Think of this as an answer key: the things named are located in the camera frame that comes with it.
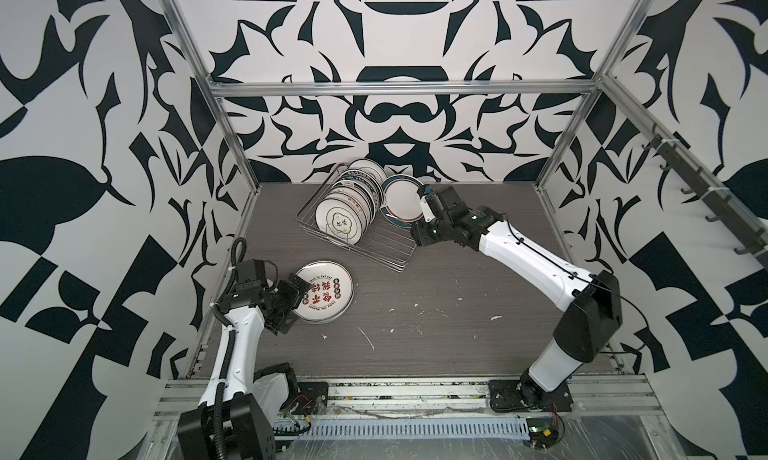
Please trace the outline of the white plate red green band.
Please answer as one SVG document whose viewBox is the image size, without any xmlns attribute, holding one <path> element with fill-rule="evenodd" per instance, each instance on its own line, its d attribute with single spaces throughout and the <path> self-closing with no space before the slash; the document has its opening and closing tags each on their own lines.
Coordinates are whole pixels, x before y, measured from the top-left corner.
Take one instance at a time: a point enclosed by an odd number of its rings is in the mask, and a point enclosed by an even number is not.
<svg viewBox="0 0 768 460">
<path fill-rule="evenodd" d="M 422 219 L 419 188 L 423 186 L 420 180 L 407 174 L 386 178 L 382 183 L 384 204 L 380 208 L 385 219 L 401 228 L 410 228 Z"/>
</svg>

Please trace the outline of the wire dish rack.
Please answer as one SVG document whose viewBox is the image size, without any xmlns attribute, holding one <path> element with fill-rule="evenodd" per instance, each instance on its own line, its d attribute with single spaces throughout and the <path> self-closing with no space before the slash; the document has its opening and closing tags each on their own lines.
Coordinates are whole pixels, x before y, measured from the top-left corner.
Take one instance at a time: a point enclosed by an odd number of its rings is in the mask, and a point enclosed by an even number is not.
<svg viewBox="0 0 768 460">
<path fill-rule="evenodd" d="M 296 219 L 306 233 L 402 272 L 416 250 L 410 228 L 427 218 L 427 190 L 410 174 L 356 159 L 334 166 Z"/>
</svg>

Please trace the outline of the white plate green cloud motif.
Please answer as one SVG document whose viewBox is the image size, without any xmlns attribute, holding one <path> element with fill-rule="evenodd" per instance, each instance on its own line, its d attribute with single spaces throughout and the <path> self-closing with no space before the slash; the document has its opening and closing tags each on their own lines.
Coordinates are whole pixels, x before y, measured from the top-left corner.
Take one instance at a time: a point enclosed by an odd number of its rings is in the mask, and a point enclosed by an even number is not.
<svg viewBox="0 0 768 460">
<path fill-rule="evenodd" d="M 315 222 L 320 232 L 348 245 L 358 244 L 367 226 L 362 212 L 349 200 L 328 197 L 315 208 Z"/>
</svg>

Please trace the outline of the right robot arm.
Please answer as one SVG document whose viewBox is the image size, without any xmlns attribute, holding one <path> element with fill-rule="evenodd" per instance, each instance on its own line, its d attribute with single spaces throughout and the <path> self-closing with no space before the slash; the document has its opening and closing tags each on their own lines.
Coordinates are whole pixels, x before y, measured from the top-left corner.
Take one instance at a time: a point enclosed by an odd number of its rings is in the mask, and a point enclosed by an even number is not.
<svg viewBox="0 0 768 460">
<path fill-rule="evenodd" d="M 452 241 L 510 268 L 562 312 L 552 339 L 523 372 L 501 411 L 543 407 L 584 364 L 592 362 L 623 323 L 618 279 L 578 267 L 525 236 L 487 207 L 470 208 L 454 187 L 422 186 L 422 218 L 410 227 L 419 246 Z"/>
</svg>

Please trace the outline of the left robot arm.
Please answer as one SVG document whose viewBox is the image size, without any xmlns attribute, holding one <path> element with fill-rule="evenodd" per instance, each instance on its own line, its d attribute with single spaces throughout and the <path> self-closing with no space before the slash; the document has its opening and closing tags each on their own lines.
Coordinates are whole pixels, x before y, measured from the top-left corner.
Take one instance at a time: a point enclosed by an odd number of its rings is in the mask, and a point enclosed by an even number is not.
<svg viewBox="0 0 768 460">
<path fill-rule="evenodd" d="M 270 281 L 263 260 L 238 260 L 233 281 L 212 305 L 222 325 L 213 373 L 198 406 L 180 415 L 183 459 L 274 459 L 278 413 L 299 394 L 288 362 L 255 367 L 262 334 L 286 334 L 310 284 L 291 273 Z"/>
</svg>

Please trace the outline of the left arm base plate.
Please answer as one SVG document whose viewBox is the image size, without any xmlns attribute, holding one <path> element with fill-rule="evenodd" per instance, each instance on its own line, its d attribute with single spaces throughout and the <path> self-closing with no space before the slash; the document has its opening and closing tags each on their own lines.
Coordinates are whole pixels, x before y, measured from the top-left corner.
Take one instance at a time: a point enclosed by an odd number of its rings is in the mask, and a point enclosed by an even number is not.
<svg viewBox="0 0 768 460">
<path fill-rule="evenodd" d="M 293 415 L 313 415 L 325 409 L 329 396 L 326 381 L 299 381 L 298 393 L 291 397 L 289 412 Z"/>
</svg>

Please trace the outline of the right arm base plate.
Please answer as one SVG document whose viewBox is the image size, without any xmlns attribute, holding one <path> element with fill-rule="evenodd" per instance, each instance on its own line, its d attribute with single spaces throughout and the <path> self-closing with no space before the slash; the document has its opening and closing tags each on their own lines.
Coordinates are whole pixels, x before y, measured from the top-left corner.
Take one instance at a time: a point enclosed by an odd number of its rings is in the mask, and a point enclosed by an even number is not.
<svg viewBox="0 0 768 460">
<path fill-rule="evenodd" d="M 533 380 L 494 379 L 488 389 L 489 406 L 497 413 L 572 411 L 573 396 L 566 382 L 546 392 Z"/>
</svg>

